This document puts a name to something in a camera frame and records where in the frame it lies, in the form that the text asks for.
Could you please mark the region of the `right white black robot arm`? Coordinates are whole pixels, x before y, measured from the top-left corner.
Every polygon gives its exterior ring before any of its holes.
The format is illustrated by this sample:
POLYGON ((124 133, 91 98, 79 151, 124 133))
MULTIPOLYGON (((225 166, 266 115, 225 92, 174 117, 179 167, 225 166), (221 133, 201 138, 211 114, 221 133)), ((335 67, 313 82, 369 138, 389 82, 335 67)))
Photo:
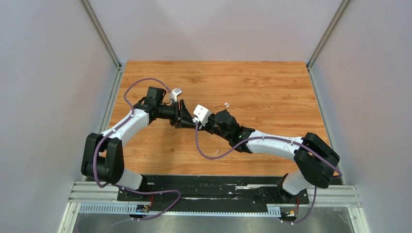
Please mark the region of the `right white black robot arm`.
POLYGON ((278 136, 240 125, 227 110, 213 114, 200 107, 193 113, 195 131, 218 135, 229 143, 230 152, 265 153, 294 161, 298 169, 277 183, 277 195, 282 202, 291 202, 300 191, 311 186, 326 189, 334 173, 341 175, 337 168, 339 155, 315 133, 303 137, 278 136))

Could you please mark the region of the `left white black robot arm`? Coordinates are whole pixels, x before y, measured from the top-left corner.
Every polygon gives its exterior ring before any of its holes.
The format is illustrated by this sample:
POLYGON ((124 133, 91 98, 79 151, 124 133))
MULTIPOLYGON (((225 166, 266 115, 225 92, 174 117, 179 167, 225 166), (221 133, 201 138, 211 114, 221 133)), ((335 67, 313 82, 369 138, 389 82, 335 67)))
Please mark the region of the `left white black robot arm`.
POLYGON ((175 128, 194 128, 194 122, 176 88, 169 94, 170 103, 163 102, 166 90, 149 87, 147 95, 132 106, 129 113, 112 128, 102 133, 90 133, 86 138, 81 173, 98 181, 130 189, 136 200, 148 197, 145 176, 125 168, 123 149, 140 130, 156 119, 167 119, 175 128))

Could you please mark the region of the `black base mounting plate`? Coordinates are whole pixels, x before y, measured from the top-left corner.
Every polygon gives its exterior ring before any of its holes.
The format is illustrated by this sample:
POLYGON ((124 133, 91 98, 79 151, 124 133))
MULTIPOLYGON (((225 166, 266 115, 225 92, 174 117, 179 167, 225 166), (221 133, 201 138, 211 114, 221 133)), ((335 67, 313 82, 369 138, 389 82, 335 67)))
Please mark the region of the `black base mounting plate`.
POLYGON ((178 190, 175 212, 263 213, 267 204, 309 204, 307 190, 282 198, 279 176, 146 175, 144 192, 178 190))

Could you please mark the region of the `left aluminium frame post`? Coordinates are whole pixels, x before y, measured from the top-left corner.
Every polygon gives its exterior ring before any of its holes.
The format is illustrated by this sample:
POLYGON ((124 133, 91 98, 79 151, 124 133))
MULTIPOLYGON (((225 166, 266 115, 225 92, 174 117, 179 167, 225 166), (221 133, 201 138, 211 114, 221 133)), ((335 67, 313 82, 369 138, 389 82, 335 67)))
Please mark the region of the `left aluminium frame post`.
POLYGON ((98 16, 96 15, 91 3, 89 0, 79 0, 80 4, 82 5, 86 15, 88 16, 93 28, 95 29, 95 32, 97 33, 100 41, 102 42, 107 54, 109 55, 109 58, 113 62, 114 66, 116 67, 117 70, 120 70, 122 67, 122 64, 116 55, 116 52, 111 45, 109 38, 107 37, 99 19, 98 16))

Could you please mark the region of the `aluminium frame post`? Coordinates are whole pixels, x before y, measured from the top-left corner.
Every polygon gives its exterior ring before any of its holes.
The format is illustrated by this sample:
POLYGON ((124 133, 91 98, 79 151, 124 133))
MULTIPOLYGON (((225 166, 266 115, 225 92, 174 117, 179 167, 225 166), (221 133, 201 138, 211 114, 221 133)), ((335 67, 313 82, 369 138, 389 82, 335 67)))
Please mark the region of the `aluminium frame post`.
POLYGON ((328 42, 330 36, 334 32, 335 28, 338 26, 341 18, 345 14, 348 6, 350 5, 351 0, 342 0, 334 13, 332 19, 330 20, 328 26, 326 27, 325 32, 323 33, 319 43, 317 44, 314 52, 312 53, 309 61, 306 63, 307 70, 310 71, 320 56, 324 46, 328 42))
POLYGON ((109 58, 113 62, 114 66, 116 67, 117 70, 120 70, 122 67, 122 64, 116 55, 116 52, 111 45, 109 38, 107 37, 99 19, 98 16, 96 15, 91 3, 89 0, 79 0, 80 4, 82 5, 86 15, 88 16, 93 28, 95 29, 95 32, 97 33, 100 41, 102 42, 107 54, 109 55, 109 58))

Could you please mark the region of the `right aluminium frame post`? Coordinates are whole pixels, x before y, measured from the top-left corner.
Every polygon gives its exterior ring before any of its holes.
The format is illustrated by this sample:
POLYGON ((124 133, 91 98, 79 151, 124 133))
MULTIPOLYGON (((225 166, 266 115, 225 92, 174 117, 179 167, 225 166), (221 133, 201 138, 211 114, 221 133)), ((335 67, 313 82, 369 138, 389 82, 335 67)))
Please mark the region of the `right aluminium frame post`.
POLYGON ((317 44, 314 52, 312 53, 309 61, 306 63, 307 70, 310 71, 320 56, 324 46, 328 42, 330 36, 334 32, 335 28, 338 26, 341 18, 345 14, 348 6, 350 5, 351 0, 342 0, 334 13, 332 19, 330 20, 328 26, 326 27, 325 32, 323 33, 319 43, 317 44))

